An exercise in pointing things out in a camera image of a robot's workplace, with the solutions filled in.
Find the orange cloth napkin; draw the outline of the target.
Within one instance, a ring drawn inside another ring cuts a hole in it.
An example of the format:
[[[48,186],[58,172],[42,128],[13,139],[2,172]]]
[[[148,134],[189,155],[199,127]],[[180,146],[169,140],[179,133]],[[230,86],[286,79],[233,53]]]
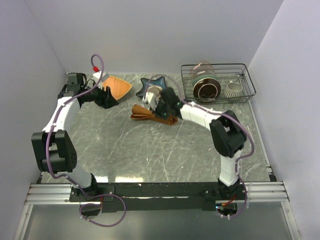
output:
[[[175,125],[178,122],[178,118],[175,116],[169,116],[167,119],[161,119],[159,117],[156,117],[150,110],[144,108],[141,105],[133,105],[131,109],[131,116],[130,118],[135,121],[154,121],[158,123],[162,123],[165,125]]]

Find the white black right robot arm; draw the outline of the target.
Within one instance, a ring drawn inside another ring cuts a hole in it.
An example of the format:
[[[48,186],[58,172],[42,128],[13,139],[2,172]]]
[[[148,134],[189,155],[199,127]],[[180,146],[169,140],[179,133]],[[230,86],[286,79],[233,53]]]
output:
[[[214,111],[193,101],[186,101],[179,98],[171,87],[160,91],[158,96],[146,93],[144,102],[160,119],[177,117],[208,129],[220,156],[217,193],[228,200],[243,190],[240,187],[239,161],[246,157],[242,155],[242,150],[249,134],[233,111]]]

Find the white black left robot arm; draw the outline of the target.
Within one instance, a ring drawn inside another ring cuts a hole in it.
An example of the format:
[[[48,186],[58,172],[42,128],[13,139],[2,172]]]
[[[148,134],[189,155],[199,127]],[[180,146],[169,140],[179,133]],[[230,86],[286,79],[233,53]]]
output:
[[[88,201],[103,196],[112,201],[115,189],[99,185],[95,176],[77,163],[77,151],[68,132],[83,104],[93,102],[104,109],[118,105],[110,88],[103,86],[108,76],[103,71],[95,72],[92,79],[83,73],[68,73],[50,121],[42,131],[31,136],[38,169],[54,179],[65,178],[73,185],[72,194]]]

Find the orange woven triangular tray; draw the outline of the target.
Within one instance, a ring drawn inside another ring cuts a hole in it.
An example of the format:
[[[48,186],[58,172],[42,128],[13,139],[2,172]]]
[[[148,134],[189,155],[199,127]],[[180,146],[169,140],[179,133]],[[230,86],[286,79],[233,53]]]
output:
[[[115,76],[109,76],[102,86],[105,89],[109,87],[113,98],[117,101],[123,98],[132,88],[132,84]]]

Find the blue star-shaped dish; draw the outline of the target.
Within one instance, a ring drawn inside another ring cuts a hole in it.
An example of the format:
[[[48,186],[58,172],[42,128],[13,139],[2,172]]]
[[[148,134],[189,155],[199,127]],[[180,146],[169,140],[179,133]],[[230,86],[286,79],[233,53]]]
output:
[[[143,98],[147,92],[152,92],[157,96],[160,94],[160,91],[168,87],[163,75],[156,79],[142,77],[140,81],[142,83],[142,88],[135,94],[139,98]]]

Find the stacked ceramic plates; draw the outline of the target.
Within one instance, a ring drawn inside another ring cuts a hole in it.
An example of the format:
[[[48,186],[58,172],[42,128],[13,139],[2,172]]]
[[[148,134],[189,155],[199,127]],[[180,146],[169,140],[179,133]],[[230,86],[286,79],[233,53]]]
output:
[[[217,76],[206,74],[196,77],[191,82],[193,96],[198,102],[212,102],[221,94],[221,84]]]

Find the clear glass jar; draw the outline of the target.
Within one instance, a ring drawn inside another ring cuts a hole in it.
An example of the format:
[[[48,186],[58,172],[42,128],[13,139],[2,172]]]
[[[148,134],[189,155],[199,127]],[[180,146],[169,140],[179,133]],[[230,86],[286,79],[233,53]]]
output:
[[[208,61],[201,61],[190,69],[190,78],[192,80],[204,75],[215,75],[213,66]]]

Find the striped ceramic mug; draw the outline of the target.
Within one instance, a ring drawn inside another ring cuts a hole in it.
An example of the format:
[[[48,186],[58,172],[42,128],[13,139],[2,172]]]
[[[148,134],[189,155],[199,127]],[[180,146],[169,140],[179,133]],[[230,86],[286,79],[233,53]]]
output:
[[[243,87],[238,82],[229,81],[224,89],[224,96],[227,99],[234,99],[242,95]]]

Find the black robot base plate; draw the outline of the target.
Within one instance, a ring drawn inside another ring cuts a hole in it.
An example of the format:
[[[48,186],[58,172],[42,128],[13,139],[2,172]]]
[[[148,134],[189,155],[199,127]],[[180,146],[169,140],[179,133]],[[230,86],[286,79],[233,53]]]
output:
[[[103,213],[117,211],[193,210],[215,211],[218,201],[245,199],[243,185],[221,182],[97,183],[84,195],[71,188],[72,203],[100,203]]]

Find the aluminium frame rail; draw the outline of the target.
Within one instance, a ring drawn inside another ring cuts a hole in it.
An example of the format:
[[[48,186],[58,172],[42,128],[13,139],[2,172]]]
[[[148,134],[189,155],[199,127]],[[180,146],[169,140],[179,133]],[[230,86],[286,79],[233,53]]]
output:
[[[283,182],[247,182],[248,201],[259,202],[288,202]],[[31,184],[24,201],[25,205],[76,205],[69,200],[72,191],[70,183]]]

